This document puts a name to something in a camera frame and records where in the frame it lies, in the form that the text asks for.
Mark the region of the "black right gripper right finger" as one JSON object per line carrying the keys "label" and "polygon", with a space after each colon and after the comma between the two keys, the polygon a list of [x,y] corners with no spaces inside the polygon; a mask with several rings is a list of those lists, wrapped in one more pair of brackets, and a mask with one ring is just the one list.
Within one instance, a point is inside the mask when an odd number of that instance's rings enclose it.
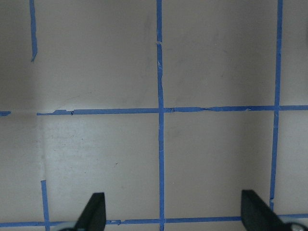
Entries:
{"label": "black right gripper right finger", "polygon": [[285,224],[253,190],[241,192],[241,221],[247,231],[284,231]]}

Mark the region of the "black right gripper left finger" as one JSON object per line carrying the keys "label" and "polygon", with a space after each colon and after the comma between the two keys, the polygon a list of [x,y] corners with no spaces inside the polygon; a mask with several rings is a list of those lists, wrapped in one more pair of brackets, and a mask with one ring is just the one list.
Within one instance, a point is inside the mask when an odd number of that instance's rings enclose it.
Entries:
{"label": "black right gripper left finger", "polygon": [[103,231],[106,226],[105,195],[93,193],[75,224],[76,231]]}

